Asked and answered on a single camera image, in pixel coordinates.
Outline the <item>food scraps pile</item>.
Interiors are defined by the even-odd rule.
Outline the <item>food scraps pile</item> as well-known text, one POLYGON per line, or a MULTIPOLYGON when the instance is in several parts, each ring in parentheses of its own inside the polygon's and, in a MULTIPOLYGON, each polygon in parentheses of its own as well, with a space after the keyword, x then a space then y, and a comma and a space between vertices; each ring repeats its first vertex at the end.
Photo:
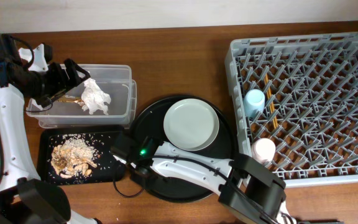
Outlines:
POLYGON ((51 165, 55 173, 64 178, 88 178, 100 168, 96 159, 102 152, 91 144, 94 138, 90 134, 64 134, 63 142, 53 147, 51 165))

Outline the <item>blue cup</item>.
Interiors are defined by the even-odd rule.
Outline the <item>blue cup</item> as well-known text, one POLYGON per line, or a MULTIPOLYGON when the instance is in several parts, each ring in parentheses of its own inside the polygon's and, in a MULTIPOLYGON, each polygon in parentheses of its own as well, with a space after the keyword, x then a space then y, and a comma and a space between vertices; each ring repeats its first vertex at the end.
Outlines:
POLYGON ((264 109, 265 95, 258 89, 249 90, 244 97, 243 103, 245 115, 254 119, 257 113, 264 109))

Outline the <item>gold foil wrapper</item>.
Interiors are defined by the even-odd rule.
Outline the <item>gold foil wrapper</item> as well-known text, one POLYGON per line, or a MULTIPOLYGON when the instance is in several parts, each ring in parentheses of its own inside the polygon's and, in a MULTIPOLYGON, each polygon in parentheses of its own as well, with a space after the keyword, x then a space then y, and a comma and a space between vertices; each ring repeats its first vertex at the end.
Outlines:
POLYGON ((61 97, 58 99, 58 102, 61 103, 76 103, 80 106, 83 106, 85 103, 81 98, 67 98, 67 97, 61 97))

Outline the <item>white tissue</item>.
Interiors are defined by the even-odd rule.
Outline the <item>white tissue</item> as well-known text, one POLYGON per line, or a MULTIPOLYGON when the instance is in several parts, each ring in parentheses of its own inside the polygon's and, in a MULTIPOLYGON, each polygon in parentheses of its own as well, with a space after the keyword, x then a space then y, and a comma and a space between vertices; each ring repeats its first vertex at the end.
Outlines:
POLYGON ((85 90, 81 94, 83 101, 81 109, 83 111, 88 110, 90 115, 97 110, 101 110, 103 114, 108 115, 108 105, 111 102, 110 95, 102 91, 92 78, 85 80, 83 83, 85 90))

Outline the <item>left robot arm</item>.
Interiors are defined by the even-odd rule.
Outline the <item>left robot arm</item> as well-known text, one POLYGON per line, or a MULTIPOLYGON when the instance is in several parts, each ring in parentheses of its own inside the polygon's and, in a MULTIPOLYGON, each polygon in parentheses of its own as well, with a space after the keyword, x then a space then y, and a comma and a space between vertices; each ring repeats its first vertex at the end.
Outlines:
POLYGON ((90 75, 72 59, 52 62, 47 45, 25 58, 17 42, 0 34, 0 223, 89 223, 71 209, 60 187, 40 179, 29 151, 24 101, 33 98, 47 110, 90 75))

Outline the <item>pink cup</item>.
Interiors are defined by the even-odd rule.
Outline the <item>pink cup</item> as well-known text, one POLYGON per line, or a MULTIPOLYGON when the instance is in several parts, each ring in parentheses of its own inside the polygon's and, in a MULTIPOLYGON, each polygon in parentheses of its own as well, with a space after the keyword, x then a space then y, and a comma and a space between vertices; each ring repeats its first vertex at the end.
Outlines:
POLYGON ((273 160, 275 155, 275 143, 269 138, 260 138, 251 145, 252 158, 262 165, 273 160))

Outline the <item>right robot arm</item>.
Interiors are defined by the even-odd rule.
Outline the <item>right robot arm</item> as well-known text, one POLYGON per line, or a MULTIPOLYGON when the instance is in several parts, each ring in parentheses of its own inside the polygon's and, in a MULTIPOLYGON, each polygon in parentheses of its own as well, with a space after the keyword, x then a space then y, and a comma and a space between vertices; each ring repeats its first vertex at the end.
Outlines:
POLYGON ((143 178, 157 174, 212 191, 219 203, 244 223, 296 223, 285 205, 284 181, 245 154, 217 159, 157 138, 147 137, 138 143, 125 134, 118 135, 111 154, 143 178))

